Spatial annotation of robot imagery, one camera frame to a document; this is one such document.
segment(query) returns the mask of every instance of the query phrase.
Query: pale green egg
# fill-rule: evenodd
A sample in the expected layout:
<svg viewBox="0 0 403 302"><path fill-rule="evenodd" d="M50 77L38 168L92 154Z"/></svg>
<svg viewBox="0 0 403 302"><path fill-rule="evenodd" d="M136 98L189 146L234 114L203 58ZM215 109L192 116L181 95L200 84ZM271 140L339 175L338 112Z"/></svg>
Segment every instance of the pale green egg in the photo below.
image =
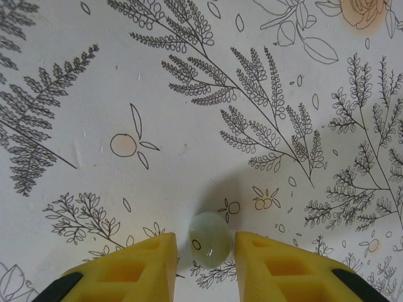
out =
<svg viewBox="0 0 403 302"><path fill-rule="evenodd" d="M211 212L197 215L190 223L188 235L191 253L201 266L213 269L228 258L231 234L220 215Z"/></svg>

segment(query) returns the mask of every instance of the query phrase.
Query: leafy sprig drawing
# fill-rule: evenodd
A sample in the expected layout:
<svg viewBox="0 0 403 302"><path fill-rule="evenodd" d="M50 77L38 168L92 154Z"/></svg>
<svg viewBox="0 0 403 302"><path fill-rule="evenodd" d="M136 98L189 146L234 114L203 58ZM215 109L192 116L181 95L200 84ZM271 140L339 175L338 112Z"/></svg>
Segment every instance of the leafy sprig drawing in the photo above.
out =
<svg viewBox="0 0 403 302"><path fill-rule="evenodd" d="M305 226L314 227L319 223L328 221L326 228L331 230L344 220L346 225L352 225L358 220L361 224L356 230L366 230L373 226L381 218L396 216L403 228L402 207L403 187L399 186L396 191L392 188L393 183L403 181L403 157L395 148L390 148L388 155L390 165L382 160L389 143L403 143L403 121L400 114L403 108L403 99L395 98L403 83L403 73L395 75L392 71L389 75L386 69L386 58L380 62L379 87L381 103L372 105L373 131L378 138L370 138L368 127L369 121L364 118L363 108L370 102L373 85L371 67L368 63L361 64L357 54L348 59L348 74L350 97L343 93L343 88L332 94L334 99L333 108L336 109L337 117L329 123L332 130L339 134L355 133L360 135L361 143L358 146L358 156L345 169L334 175L336 184L333 188L328 187L328 202L318 203L310 201L305 208L308 216L305 217ZM375 175L382 176L382 182L375 179ZM357 177L364 178L367 187L360 186ZM375 211L370 211L370 205L376 199Z"/></svg>
<svg viewBox="0 0 403 302"><path fill-rule="evenodd" d="M378 271L376 273L377 277L375 277L375 274L372 272L366 280L379 293L383 294L391 301L397 302L399 296L403 293L403 279L398 288L397 280L394 278L397 268L390 266L391 260L392 256L386 257L383 264L378 264Z"/></svg>
<svg viewBox="0 0 403 302"><path fill-rule="evenodd" d="M323 242L323 236L319 235L317 239L312 241L312 244L315 245L315 254L329 257L331 253L333 253L334 248L329 247L326 243Z"/></svg>
<svg viewBox="0 0 403 302"><path fill-rule="evenodd" d="M32 92L15 84L9 85L10 92L0 92L0 145L13 155L11 178L17 193L29 196L36 179L58 159L76 169L43 142L51 138L46 131L52 129L50 121L55 118L54 108L61 105L59 97L68 95L66 88L86 70L97 51L98 46L93 45L72 63L66 61L63 68L54 64L53 77L44 68L39 68L40 81L24 77Z"/></svg>
<svg viewBox="0 0 403 302"><path fill-rule="evenodd" d="M157 25L165 31L164 36L131 33L138 42L179 54L190 50L196 53L196 57L186 60L171 54L169 61L162 61L162 68L179 81L179 84L169 85L173 91L192 97L192 103L200 106L229 103L240 93L259 111L265 120L263 124L245 118L233 106L229 106L228 111L221 111L231 131L220 132L224 141L247 154L254 154L257 148L266 152L266 155L252 157L251 166L277 172L281 161L289 158L300 166L313 185L313 170L324 165L319 132L312 129L310 115L302 103L298 110L286 105L276 63L266 47L264 56L270 74L258 51L252 48L250 58L247 58L232 47L230 51L241 66L232 78L209 57L207 50L214 45L212 27L193 1L107 0L107 3L143 30L152 31ZM265 83L269 77L271 91L267 92ZM291 138L283 135L279 124L287 114L295 130Z"/></svg>
<svg viewBox="0 0 403 302"><path fill-rule="evenodd" d="M261 30L278 26L277 45L287 47L294 45L295 37L299 37L304 45L305 52L315 61L322 64L333 64L339 60L336 51L324 40L314 36L306 36L306 30L316 24L316 17L310 14L305 5L305 0L298 1L266 1L253 0L263 8L271 19L260 26Z"/></svg>
<svg viewBox="0 0 403 302"><path fill-rule="evenodd" d="M28 3L25 0L0 0L0 48L11 52L21 53L21 48L13 38L26 40L22 26L33 26L35 22L30 18L37 13L39 6ZM11 58L0 52L0 65L18 70L17 64ZM0 72L0 83L5 84L6 78Z"/></svg>
<svg viewBox="0 0 403 302"><path fill-rule="evenodd" d="M360 269L364 265L364 263L362 263L361 259L357 259L354 256L354 253L348 253L348 256L346 258L344 258L342 263L357 273L360 271Z"/></svg>
<svg viewBox="0 0 403 302"><path fill-rule="evenodd" d="M38 296L17 264L8 268L0 262L0 289L0 302L30 302Z"/></svg>
<svg viewBox="0 0 403 302"><path fill-rule="evenodd" d="M215 269L205 269L204 267L197 264L196 261L193 261L193 267L190 269L191 275L198 277L196 280L197 285L203 289L208 289L214 281L216 283L224 282L227 278L230 281L234 281L237 279L237 272L234 261L227 261L220 267Z"/></svg>

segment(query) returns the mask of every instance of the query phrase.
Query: black ink illustration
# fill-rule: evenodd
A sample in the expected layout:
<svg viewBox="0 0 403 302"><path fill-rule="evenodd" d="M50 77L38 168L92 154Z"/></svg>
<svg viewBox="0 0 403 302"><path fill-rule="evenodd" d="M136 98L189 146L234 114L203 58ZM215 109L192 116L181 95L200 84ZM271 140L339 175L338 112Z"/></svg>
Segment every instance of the black ink illustration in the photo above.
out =
<svg viewBox="0 0 403 302"><path fill-rule="evenodd" d="M221 19L221 13L213 2L207 2L207 7L210 10L210 12L218 19Z"/></svg>
<svg viewBox="0 0 403 302"><path fill-rule="evenodd" d="M394 252L402 252L403 251L403 236L401 236L400 238L400 247L398 247L397 245L393 246L393 251Z"/></svg>
<svg viewBox="0 0 403 302"><path fill-rule="evenodd" d="M191 277L198 277L196 280L197 285L203 289L208 289L214 281L220 283L227 278L229 281L235 281L237 279L234 261L224 262L222 266L215 269L205 269L204 267L199 266L196 261L193 261L193 268L191 268L190 271Z"/></svg>
<svg viewBox="0 0 403 302"><path fill-rule="evenodd" d="M371 83L372 73L368 63L361 65L357 54L348 59L349 82L351 84L351 99L343 93L343 88L332 94L335 100L333 108L336 109L337 118L329 123L332 130L339 134L351 132L359 137L361 143L358 146L358 156L353 166L341 169L334 179L334 188L327 188L329 203L310 202L305 210L309 213L305 217L305 226L313 227L320 222L329 221L326 228L334 229L344 220L346 225L352 225L358 220L361 224L357 230L366 230L373 226L381 218L396 217L403 228L402 205L403 187L399 186L396 191L392 189L392 183L403 181L403 156L395 148L390 148L388 155L390 165L382 158L383 149L395 137L399 137L399 143L403 143L403 121L400 114L403 108L403 99L395 98L395 95L403 83L403 73L395 75L393 71L388 75L385 57L380 62L379 87L381 103L372 106L372 121L363 116L363 108L370 102L373 86ZM370 133L371 128L378 135L376 141ZM380 171L382 182L375 180L374 170ZM357 184L357 175L365 177L370 185L362 187ZM376 200L375 213L371 213L369 206Z"/></svg>
<svg viewBox="0 0 403 302"><path fill-rule="evenodd" d="M379 247L379 240L378 239L373 239L373 236L375 235L375 230L372 231L371 234L371 241L364 241L364 242L360 242L358 245L361 245L362 247L366 247L365 252L364 252L364 256L365 258L369 253L374 253L374 251L376 251Z"/></svg>
<svg viewBox="0 0 403 302"><path fill-rule="evenodd" d="M0 262L1 302L31 302L37 296L38 291L17 264L8 268Z"/></svg>
<svg viewBox="0 0 403 302"><path fill-rule="evenodd" d="M238 214L239 211L241 210L241 205L237 201L233 201L231 203L228 203L227 198L224 199L224 208L220 208L217 210L217 212L225 212L225 220L227 223L229 223L229 215L235 215Z"/></svg>
<svg viewBox="0 0 403 302"><path fill-rule="evenodd" d="M88 5L85 4L84 2L81 2L80 5L81 5L81 9L82 9L88 16L90 16L90 15L91 15L91 11L89 10Z"/></svg>
<svg viewBox="0 0 403 302"><path fill-rule="evenodd" d="M132 207L130 206L130 203L128 203L126 198L123 198L123 205L125 206L126 210L131 213L132 212Z"/></svg>
<svg viewBox="0 0 403 302"><path fill-rule="evenodd" d="M403 293L403 279L400 286L397 287L397 280L394 278L397 268L390 266L392 256L385 258L383 264L378 264L378 271L375 274L372 272L366 279L379 293L393 302L398 302L399 296Z"/></svg>
<svg viewBox="0 0 403 302"><path fill-rule="evenodd" d="M162 230L159 228L158 223L154 222L154 230L151 230L150 228L143 228L144 233L148 236L148 237L155 237L161 234L165 233L165 228L163 228Z"/></svg>
<svg viewBox="0 0 403 302"><path fill-rule="evenodd" d="M288 178L288 183L289 183L290 186L292 186L292 187L296 187L296 186L297 186L297 182L295 181L295 178L292 177L292 176L290 176L290 177Z"/></svg>
<svg viewBox="0 0 403 302"><path fill-rule="evenodd" d="M80 193L77 199L74 199L74 196L70 195L70 193L66 193L61 195L58 200L52 201L43 210L47 212L46 218L56 221L52 225L52 233L66 237L67 243L77 245L90 236L99 236L106 240L107 244L103 247L103 250L90 250L88 252L92 258L84 259L85 262L108 255L110 252L121 250L135 243L131 235L127 237L124 243L115 239L121 223L116 218L107 216L106 210L100 205L100 199L99 196L93 193ZM165 233L165 228L161 230L158 223L154 222L153 227L154 230L143 227L146 236L154 237Z"/></svg>
<svg viewBox="0 0 403 302"><path fill-rule="evenodd" d="M188 57L187 62L175 55L169 56L171 62L162 62L162 67L181 82L170 84L172 90L193 97L192 103L202 106L231 102L237 98L236 92L239 92L262 114L267 125L248 121L232 106L229 107L229 112L222 111L224 121L232 134L222 131L221 135L229 145L245 153L255 153L256 148L267 152L267 155L252 157L249 161L251 166L262 171L273 169L277 172L281 160L289 158L301 167L313 185L312 171L323 167L319 132L312 129L305 105L299 105L299 113L291 106L285 106L278 70L267 48L264 48L264 54L270 68L271 93L264 89L264 82L268 78L267 71L255 49L251 49L249 60L236 48L231 48L242 67L236 70L238 80L229 77L208 56L207 48L214 44L212 28L193 1L164 1L174 19L162 10L158 2L144 4L136 1L135 5L131 5L127 2L107 0L107 3L124 16L130 17L141 28L153 30L155 25L159 25L166 32L162 37L132 33L131 36L140 43L178 53L186 53L192 49L197 54L196 57ZM278 124L287 117L287 113L295 130L291 140L284 137ZM308 149L311 147L308 144L311 139L312 151ZM287 147L280 150L281 142Z"/></svg>
<svg viewBox="0 0 403 302"><path fill-rule="evenodd" d="M254 207L258 211L263 210L263 209L268 209L271 207L272 204L274 204L277 208L281 208L281 204L279 200L276 198L276 195L278 193L278 188L275 189L273 193L269 193L269 190L266 189L265 192L263 193L258 187L253 186L253 191L258 195L253 199Z"/></svg>
<svg viewBox="0 0 403 302"><path fill-rule="evenodd" d="M323 64L337 62L336 51L324 40L313 36L305 36L305 30L316 24L316 17L310 14L304 1L271 1L270 8L266 8L261 0L253 0L273 17L260 26L265 30L278 26L277 45L287 47L295 43L299 37L306 53Z"/></svg>
<svg viewBox="0 0 403 302"><path fill-rule="evenodd" d="M315 254L328 257L332 252L333 248L329 247L326 243L323 242L323 236L319 235L317 239L312 241L312 244L315 245Z"/></svg>
<svg viewBox="0 0 403 302"><path fill-rule="evenodd" d="M36 179L58 159L76 169L72 163L44 146L43 142L51 138L44 130L52 129L50 120L55 118L54 107L60 107L58 98L68 95L65 88L72 86L77 76L86 70L97 51L97 45L90 47L72 63L66 61L64 68L54 64L53 78L43 68L39 68L40 82L24 77L34 94L15 84L9 85L11 92L0 92L0 99L4 101L0 103L0 143L14 155L11 158L14 164L11 166L14 174L11 178L17 193L29 196L32 187L37 184Z"/></svg>
<svg viewBox="0 0 403 302"><path fill-rule="evenodd" d="M356 259L354 253L348 253L348 256L342 261L342 263L357 273L364 265L360 259Z"/></svg>
<svg viewBox="0 0 403 302"><path fill-rule="evenodd" d="M240 14L237 14L236 18L235 18L235 25L238 29L238 31L240 33L242 33L245 29L245 24L244 24L244 20L242 19L242 17L240 16Z"/></svg>
<svg viewBox="0 0 403 302"><path fill-rule="evenodd" d="M317 94L314 94L314 96L312 97L312 105L316 110L319 110L319 97L317 96Z"/></svg>
<svg viewBox="0 0 403 302"><path fill-rule="evenodd" d="M28 3L25 0L0 0L0 31L6 34L6 36L0 35L0 48L21 53L18 42L13 41L13 38L26 40L22 26L35 25L30 17L38 10L38 5ZM18 70L17 64L1 52L0 65ZM6 81L4 74L0 72L0 83L5 84Z"/></svg>
<svg viewBox="0 0 403 302"><path fill-rule="evenodd" d="M396 30L403 31L403 23L399 21L392 9L391 0L357 1L318 1L316 6L328 17L342 15L344 19L357 30L364 30L378 18L383 18L386 10L385 23L390 38Z"/></svg>
<svg viewBox="0 0 403 302"><path fill-rule="evenodd" d="M110 147L113 154L119 157L131 157L137 153L137 157L139 158L143 166L148 170L149 162L147 160L147 157L145 157L143 151L138 150L138 147L141 146L155 151L160 150L152 143L145 142L142 140L143 126L141 122L140 113L133 104L130 104L130 108L132 110L132 117L137 137L134 138L133 136L127 133L118 133L111 139Z"/></svg>

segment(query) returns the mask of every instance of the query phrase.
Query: white paper surface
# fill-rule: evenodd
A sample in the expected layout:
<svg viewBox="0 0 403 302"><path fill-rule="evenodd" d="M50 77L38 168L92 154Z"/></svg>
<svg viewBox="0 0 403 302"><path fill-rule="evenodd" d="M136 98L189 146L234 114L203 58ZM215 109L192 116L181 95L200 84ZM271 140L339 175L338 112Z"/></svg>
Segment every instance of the white paper surface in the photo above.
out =
<svg viewBox="0 0 403 302"><path fill-rule="evenodd" d="M355 2L0 0L1 301L164 232L175 301L237 301L201 211L403 301L403 3Z"/></svg>

